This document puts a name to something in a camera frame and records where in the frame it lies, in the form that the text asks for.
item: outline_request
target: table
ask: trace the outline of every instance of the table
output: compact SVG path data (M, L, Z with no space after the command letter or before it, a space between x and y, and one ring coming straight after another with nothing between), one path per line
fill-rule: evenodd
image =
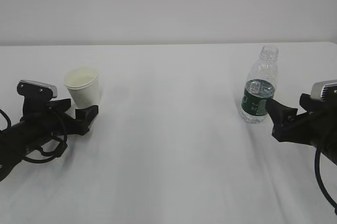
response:
M0 106L13 123L20 79L67 98L66 72L91 65L102 87L87 135L0 183L0 223L335 223L315 181L315 149L280 144L270 118L250 125L237 113L263 45L0 47ZM336 44L275 45L279 102L298 107L315 82L337 78ZM321 171L337 198L336 167L323 157Z

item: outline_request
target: clear plastic bottle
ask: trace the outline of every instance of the clear plastic bottle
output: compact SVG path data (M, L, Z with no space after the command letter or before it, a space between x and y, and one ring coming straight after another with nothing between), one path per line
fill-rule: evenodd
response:
M265 104L273 98L277 85L279 49L264 46L260 59L252 66L241 102L241 117L248 123L260 123L267 117Z

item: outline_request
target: paper cup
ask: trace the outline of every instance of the paper cup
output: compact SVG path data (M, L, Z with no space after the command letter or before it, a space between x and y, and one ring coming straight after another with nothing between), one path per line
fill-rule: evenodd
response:
M64 85L78 109L100 104L101 93L96 69L87 66L74 69L65 76Z

